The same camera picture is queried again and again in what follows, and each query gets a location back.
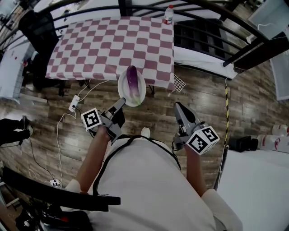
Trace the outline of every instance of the eggplant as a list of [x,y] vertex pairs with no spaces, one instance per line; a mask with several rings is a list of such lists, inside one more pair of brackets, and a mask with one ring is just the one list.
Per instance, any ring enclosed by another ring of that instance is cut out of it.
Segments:
[[137,71],[135,66],[129,66],[126,70],[126,77],[128,86],[130,88],[130,95],[133,102],[140,105],[139,84],[137,78]]

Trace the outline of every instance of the black strap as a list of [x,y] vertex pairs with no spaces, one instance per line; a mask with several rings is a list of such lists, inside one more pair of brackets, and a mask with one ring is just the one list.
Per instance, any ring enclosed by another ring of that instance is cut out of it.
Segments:
[[170,155],[175,159],[175,161],[177,162],[177,165],[178,165],[179,168],[181,169],[180,163],[179,163],[179,161],[178,161],[178,159],[177,159],[177,156],[176,156],[175,154],[171,153],[170,151],[168,151],[167,149],[165,149],[164,147],[162,147],[162,146],[159,145],[158,143],[154,142],[153,140],[151,140],[151,139],[149,139],[149,138],[147,138],[147,137],[145,137],[145,136],[136,135],[136,136],[130,138],[125,144],[119,146],[114,152],[112,152],[112,153],[106,158],[106,160],[105,160],[104,163],[103,163],[103,167],[101,168],[101,170],[100,170],[100,172],[99,172],[99,175],[97,176],[97,178],[96,178],[95,181],[94,181],[94,184],[93,184],[93,195],[98,195],[98,184],[99,184],[100,178],[103,176],[103,173],[104,173],[104,171],[105,171],[105,169],[106,169],[106,167],[107,167],[107,164],[108,164],[108,162],[110,161],[110,159],[111,159],[118,151],[122,150],[122,149],[125,148],[126,146],[129,146],[129,145],[132,143],[132,141],[133,141],[134,139],[136,139],[136,138],[144,138],[144,139],[146,139],[146,140],[148,140],[148,141],[150,141],[150,142],[158,145],[161,149],[163,149],[164,151],[166,151],[168,154],[170,154]]

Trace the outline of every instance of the white bowl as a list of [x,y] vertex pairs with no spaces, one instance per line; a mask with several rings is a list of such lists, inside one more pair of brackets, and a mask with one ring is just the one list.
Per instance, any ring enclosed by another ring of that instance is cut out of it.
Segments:
[[[140,93],[140,103],[143,102],[145,99],[145,93],[146,93],[146,85],[145,85],[145,79],[141,75],[139,71],[137,71],[137,79],[138,79],[138,85],[139,85],[139,93]],[[135,107],[138,106],[138,104],[134,103],[131,95],[130,95],[130,88],[128,86],[127,77],[126,77],[126,70],[120,75],[118,79],[118,94],[120,98],[126,99],[126,105]]]

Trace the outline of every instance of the shoe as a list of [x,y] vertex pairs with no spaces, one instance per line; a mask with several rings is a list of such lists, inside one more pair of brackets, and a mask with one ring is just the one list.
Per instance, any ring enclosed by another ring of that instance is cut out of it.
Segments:
[[30,133],[30,137],[32,136],[32,134],[33,134],[33,127],[32,126],[28,126],[28,130],[29,130],[29,133]]
[[150,137],[150,130],[149,128],[143,128],[140,135],[145,136],[146,138]]
[[26,116],[22,116],[23,124],[24,124],[24,130],[27,130],[27,127],[29,125],[29,119],[27,119]]

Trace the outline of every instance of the power strip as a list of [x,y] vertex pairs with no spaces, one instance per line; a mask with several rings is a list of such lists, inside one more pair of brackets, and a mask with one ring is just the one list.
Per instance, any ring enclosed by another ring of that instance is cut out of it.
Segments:
[[73,100],[72,100],[72,102],[71,102],[71,104],[70,104],[70,106],[68,108],[71,112],[75,111],[75,108],[77,107],[77,104],[78,104],[79,100],[80,100],[79,96],[75,95],[73,97]]
[[54,187],[60,187],[60,180],[51,180],[50,184]]

